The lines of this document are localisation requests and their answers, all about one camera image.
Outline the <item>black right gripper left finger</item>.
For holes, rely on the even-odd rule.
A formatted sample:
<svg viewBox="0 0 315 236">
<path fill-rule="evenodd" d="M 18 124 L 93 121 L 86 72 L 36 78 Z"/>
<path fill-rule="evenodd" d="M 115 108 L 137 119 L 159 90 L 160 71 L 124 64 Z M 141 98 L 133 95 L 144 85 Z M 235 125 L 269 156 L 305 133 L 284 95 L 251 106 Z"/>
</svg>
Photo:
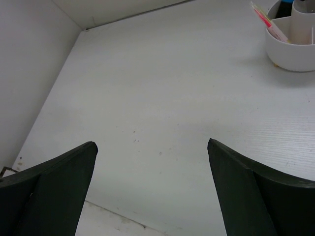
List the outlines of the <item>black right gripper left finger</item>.
<svg viewBox="0 0 315 236">
<path fill-rule="evenodd" d="M 98 148 L 86 142 L 0 180 L 2 236 L 73 236 Z"/>
</svg>

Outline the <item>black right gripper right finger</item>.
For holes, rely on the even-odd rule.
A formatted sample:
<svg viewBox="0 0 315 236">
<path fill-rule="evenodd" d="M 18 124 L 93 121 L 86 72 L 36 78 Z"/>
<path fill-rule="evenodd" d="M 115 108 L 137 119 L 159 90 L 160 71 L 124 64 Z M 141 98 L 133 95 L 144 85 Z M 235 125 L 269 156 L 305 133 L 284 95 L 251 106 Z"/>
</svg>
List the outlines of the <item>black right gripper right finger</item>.
<svg viewBox="0 0 315 236">
<path fill-rule="evenodd" d="M 247 158 L 217 140 L 207 146 L 229 236 L 313 236 L 315 183 Z"/>
</svg>

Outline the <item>blue black highlighter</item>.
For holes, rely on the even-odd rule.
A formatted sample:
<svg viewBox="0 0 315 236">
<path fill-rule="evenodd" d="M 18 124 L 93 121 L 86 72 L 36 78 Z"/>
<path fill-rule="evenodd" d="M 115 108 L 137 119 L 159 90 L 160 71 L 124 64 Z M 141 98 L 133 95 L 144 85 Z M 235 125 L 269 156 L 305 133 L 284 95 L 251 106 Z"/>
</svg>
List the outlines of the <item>blue black highlighter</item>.
<svg viewBox="0 0 315 236">
<path fill-rule="evenodd" d="M 291 16 L 293 2 L 294 0 L 281 0 L 275 18 Z"/>
</svg>

